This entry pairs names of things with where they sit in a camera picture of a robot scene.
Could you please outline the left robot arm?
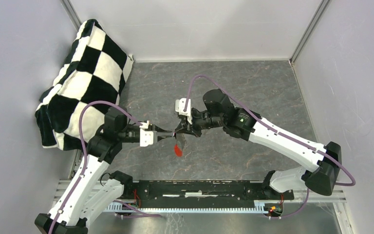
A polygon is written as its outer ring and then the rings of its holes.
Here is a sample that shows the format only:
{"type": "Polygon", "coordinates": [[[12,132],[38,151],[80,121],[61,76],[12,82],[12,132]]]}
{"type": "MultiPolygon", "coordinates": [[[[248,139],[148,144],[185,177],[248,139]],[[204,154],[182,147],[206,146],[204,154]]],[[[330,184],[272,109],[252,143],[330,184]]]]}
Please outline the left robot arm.
{"type": "Polygon", "coordinates": [[[114,172],[104,187],[90,196],[97,181],[122,150],[123,143],[138,143],[147,147],[158,141],[174,137],[168,131],[139,122],[126,109],[110,105],[95,136],[83,143],[83,160],[67,189],[48,213],[39,214],[35,225],[43,234],[86,234],[90,225],[117,198],[133,194],[132,177],[114,172]]]}

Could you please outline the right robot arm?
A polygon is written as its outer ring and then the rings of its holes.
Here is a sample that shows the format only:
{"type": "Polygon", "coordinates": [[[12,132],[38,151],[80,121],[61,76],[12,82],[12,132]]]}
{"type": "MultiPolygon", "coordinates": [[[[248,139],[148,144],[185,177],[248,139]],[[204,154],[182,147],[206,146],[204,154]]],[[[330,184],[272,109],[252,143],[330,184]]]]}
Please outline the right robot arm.
{"type": "Polygon", "coordinates": [[[305,188],[325,196],[333,193],[340,171],[340,145],[309,141],[281,129],[255,112],[234,106],[220,89],[206,92],[203,102],[206,110],[199,111],[191,107],[190,99],[175,101],[175,112],[181,120],[175,129],[177,136],[200,137],[202,130],[221,127],[233,138],[266,146],[297,162],[297,168],[268,172],[262,183],[262,194],[268,199],[305,188]]]}

